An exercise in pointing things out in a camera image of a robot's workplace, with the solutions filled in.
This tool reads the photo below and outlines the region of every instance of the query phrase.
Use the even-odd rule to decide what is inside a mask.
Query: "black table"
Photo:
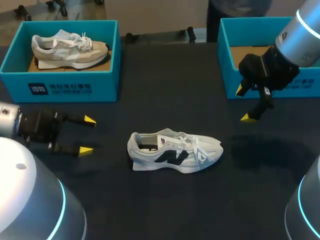
[[[215,44],[128,45],[122,62],[116,103],[21,105],[97,121],[94,131],[62,130],[61,142],[96,145],[79,161],[31,145],[82,202],[88,240],[287,239],[286,204],[320,152],[320,98],[276,99],[261,121],[242,123],[257,100],[226,99]],[[219,163],[193,174],[132,171],[131,133],[164,128],[220,140]]]

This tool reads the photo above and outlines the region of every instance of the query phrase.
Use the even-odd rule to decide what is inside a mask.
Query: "shoe box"
[[[236,92],[243,79],[238,66],[246,54],[263,55],[273,46],[276,37],[291,17],[222,18],[218,33],[217,51],[224,88],[228,99],[259,98],[258,89],[243,97]],[[300,74],[273,98],[320,97],[320,61],[313,67],[300,67]]]
[[[108,60],[85,70],[40,70],[31,47],[34,35],[54,36],[59,30],[108,44]],[[121,65],[121,40],[116,20],[22,22],[0,68],[15,103],[115,102]]]

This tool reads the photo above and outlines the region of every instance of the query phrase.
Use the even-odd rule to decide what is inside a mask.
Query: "white shoelace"
[[[182,150],[186,150],[186,149],[192,149],[193,147],[193,152],[195,155],[195,159],[198,161],[200,160],[201,162],[204,162],[206,160],[206,158],[210,158],[209,154],[202,148],[199,146],[199,138],[195,135],[189,135],[186,134],[184,132],[179,132],[180,134],[185,135],[185,137],[182,136],[177,136],[177,139],[180,139],[181,143],[184,144],[187,148],[183,148],[183,147],[179,147]]]
[[[80,36],[79,34],[76,33],[72,33],[70,35],[70,38],[75,38],[74,44],[71,45],[70,47],[78,47],[79,49],[83,50],[83,51],[88,51],[88,50],[92,50],[92,40],[89,37],[86,37],[86,33],[82,33],[82,36]]]

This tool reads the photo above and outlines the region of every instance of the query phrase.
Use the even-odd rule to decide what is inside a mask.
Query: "shoe sole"
[[[191,174],[198,172],[200,170],[203,170],[212,164],[216,163],[219,158],[217,158],[215,161],[211,162],[210,164],[207,164],[204,168],[200,168],[199,166],[197,167],[183,167],[183,166],[178,166],[166,162],[152,162],[152,161],[143,161],[143,160],[133,160],[133,170],[134,171],[153,171],[153,170],[158,170],[162,168],[170,168],[170,169],[175,169],[183,174]]]
[[[108,56],[105,55],[103,57],[98,58],[97,60],[86,62],[86,63],[75,63],[70,61],[41,61],[38,60],[38,68],[39,69],[59,69],[62,67],[70,67],[76,70],[83,70],[88,68],[93,68],[94,65],[99,64],[102,60],[104,60]]]

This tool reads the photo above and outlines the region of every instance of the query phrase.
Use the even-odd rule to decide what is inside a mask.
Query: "new balance logo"
[[[180,155],[177,157],[177,151],[176,150],[168,150],[165,151],[157,160],[155,160],[155,163],[163,163],[164,161],[167,161],[168,164],[174,164],[174,165],[181,165],[182,162],[189,156],[189,153],[187,151],[183,150]]]

